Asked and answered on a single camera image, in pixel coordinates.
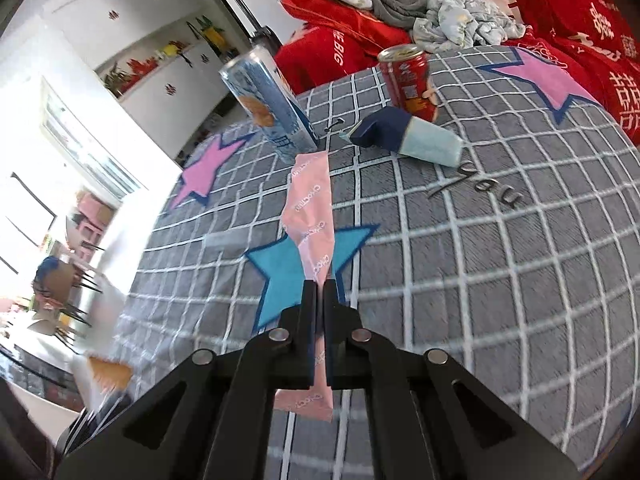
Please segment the pink snack wrapper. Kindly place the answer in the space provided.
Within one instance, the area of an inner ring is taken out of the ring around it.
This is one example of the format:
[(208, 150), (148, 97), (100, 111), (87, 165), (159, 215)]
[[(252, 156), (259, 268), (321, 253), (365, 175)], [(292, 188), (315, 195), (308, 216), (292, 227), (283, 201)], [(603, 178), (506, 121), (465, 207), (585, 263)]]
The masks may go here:
[(282, 214), (288, 237), (297, 247), (304, 281), (300, 307), (311, 314), (311, 326), (297, 333), (307, 340), (296, 346), (305, 352), (312, 384), (302, 390), (280, 389), (274, 407), (296, 415), (328, 422), (333, 415), (332, 390), (326, 380), (326, 338), (322, 321), (323, 285), (329, 276), (335, 236), (328, 154), (325, 151), (298, 155)]

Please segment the grey checked star tablecloth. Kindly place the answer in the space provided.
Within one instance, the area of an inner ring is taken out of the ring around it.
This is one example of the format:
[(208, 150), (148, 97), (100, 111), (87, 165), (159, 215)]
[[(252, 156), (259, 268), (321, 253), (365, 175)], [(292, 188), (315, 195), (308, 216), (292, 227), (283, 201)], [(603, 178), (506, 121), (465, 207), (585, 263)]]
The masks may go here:
[[(449, 352), (588, 470), (639, 404), (639, 153), (599, 105), (556, 118), (532, 78), (494, 72), (526, 60), (434, 59), (460, 169), (341, 138), (387, 103), (377, 70), (299, 102), (329, 152), (342, 298), (396, 346)], [(135, 394), (196, 349), (243, 347), (299, 280), (280, 221), (290, 167), (247, 119), (213, 137), (240, 147), (206, 203), (164, 206), (116, 325)]]

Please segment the tall blue drink can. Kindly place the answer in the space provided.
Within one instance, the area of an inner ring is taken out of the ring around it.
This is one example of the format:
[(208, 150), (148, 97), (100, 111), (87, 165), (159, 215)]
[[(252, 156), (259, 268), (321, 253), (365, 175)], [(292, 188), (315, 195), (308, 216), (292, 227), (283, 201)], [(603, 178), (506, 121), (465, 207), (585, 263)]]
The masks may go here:
[(263, 46), (219, 70), (224, 84), (287, 164), (318, 150), (319, 138), (269, 51)]

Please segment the red soda can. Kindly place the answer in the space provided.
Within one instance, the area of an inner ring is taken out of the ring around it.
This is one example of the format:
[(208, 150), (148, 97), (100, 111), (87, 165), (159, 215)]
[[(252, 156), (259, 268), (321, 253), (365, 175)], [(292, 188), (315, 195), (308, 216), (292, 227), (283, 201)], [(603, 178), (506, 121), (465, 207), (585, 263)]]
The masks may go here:
[(416, 44), (402, 44), (378, 54), (380, 68), (393, 106), (434, 122), (438, 99), (431, 81), (427, 54)]

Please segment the upright vacuum cleaner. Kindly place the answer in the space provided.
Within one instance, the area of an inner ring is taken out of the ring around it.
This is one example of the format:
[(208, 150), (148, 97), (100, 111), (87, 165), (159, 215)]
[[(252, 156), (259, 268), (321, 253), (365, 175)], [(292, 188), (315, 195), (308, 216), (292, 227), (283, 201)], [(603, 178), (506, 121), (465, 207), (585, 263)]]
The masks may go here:
[(275, 56), (282, 48), (282, 42), (280, 41), (277, 34), (269, 26), (262, 25), (258, 22), (258, 19), (255, 18), (255, 15), (250, 10), (248, 5), (244, 2), (244, 0), (233, 1), (240, 8), (247, 21), (250, 22), (250, 26), (253, 27), (253, 31), (248, 32), (246, 30), (246, 27), (241, 23), (236, 13), (231, 10), (235, 21), (237, 21), (241, 25), (242, 29), (244, 29), (244, 32), (246, 32), (250, 44), (253, 47), (261, 46), (265, 48), (272, 56)]

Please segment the red wedding sofa cover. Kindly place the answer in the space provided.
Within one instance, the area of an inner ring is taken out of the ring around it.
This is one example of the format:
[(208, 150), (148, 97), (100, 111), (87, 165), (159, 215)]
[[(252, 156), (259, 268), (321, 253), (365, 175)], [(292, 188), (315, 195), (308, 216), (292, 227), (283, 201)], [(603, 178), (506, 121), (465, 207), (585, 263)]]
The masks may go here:
[[(614, 0), (490, 0), (525, 27), (514, 47), (564, 68), (639, 140), (639, 37)], [(375, 66), (385, 48), (409, 34), (367, 10), (336, 0), (281, 0), (303, 21), (276, 56), (295, 93)]]

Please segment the white wall cabinet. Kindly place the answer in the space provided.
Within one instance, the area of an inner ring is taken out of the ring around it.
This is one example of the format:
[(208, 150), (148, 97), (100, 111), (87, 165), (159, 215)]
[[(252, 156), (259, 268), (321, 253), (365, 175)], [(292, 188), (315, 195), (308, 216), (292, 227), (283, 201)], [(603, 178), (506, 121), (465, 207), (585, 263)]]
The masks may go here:
[(206, 6), (140, 39), (96, 73), (132, 120), (182, 164), (226, 109), (229, 91), (219, 70), (245, 47)]

